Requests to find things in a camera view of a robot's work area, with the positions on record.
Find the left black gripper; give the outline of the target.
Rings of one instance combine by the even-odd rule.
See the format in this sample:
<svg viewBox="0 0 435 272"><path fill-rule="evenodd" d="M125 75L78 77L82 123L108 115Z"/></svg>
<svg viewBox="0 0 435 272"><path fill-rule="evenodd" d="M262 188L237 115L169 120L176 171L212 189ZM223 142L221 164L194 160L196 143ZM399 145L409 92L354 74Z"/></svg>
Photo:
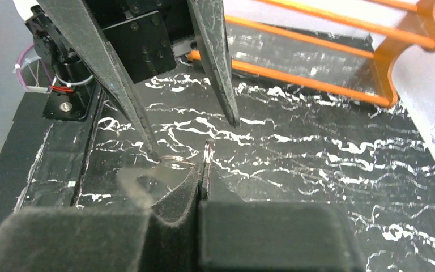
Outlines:
<svg viewBox="0 0 435 272"><path fill-rule="evenodd" d="M228 123L235 128L240 125L223 1L38 3L119 104L153 160L159 159L158 144L134 83L173 70L176 58L189 54L197 46Z"/></svg>

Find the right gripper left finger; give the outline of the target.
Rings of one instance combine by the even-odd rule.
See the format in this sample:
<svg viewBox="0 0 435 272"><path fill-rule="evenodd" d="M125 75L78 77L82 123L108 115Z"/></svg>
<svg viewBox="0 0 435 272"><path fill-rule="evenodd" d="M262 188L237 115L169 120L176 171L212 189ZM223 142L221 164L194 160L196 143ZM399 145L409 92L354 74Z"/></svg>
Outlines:
<svg viewBox="0 0 435 272"><path fill-rule="evenodd" d="M29 207L0 225L0 271L194 271L198 171L150 207Z"/></svg>

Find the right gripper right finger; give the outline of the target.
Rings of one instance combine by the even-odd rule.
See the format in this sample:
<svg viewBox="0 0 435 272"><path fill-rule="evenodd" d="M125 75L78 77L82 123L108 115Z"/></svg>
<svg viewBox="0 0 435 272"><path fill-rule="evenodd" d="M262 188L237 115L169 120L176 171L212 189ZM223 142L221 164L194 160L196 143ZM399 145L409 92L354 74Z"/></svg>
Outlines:
<svg viewBox="0 0 435 272"><path fill-rule="evenodd" d="M338 206L246 202L212 163L202 171L198 210L201 271L364 271L352 227Z"/></svg>

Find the white keyring holder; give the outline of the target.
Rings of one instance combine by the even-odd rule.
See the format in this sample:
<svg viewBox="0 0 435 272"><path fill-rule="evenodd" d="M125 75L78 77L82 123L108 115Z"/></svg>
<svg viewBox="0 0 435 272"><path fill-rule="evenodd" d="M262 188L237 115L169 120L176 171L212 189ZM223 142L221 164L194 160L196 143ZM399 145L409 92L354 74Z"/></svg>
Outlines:
<svg viewBox="0 0 435 272"><path fill-rule="evenodd" d="M208 182L205 170L211 166L214 141L207 139L201 160L186 159L178 155L164 155L153 166L127 166L116 173L116 184L121 192L121 207L150 207L169 193L174 192L185 181L191 171L198 171L198 192L205 199Z"/></svg>

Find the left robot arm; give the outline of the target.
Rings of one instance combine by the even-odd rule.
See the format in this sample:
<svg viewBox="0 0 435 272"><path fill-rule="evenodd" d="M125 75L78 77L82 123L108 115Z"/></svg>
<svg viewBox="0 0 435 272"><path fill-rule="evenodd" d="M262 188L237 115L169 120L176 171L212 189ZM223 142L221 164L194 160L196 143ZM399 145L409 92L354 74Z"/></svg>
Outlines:
<svg viewBox="0 0 435 272"><path fill-rule="evenodd" d="M240 124L222 1L38 1L30 11L25 24L37 54L71 109L84 117L101 87L152 158L157 140L136 85L173 70L193 49L229 124Z"/></svg>

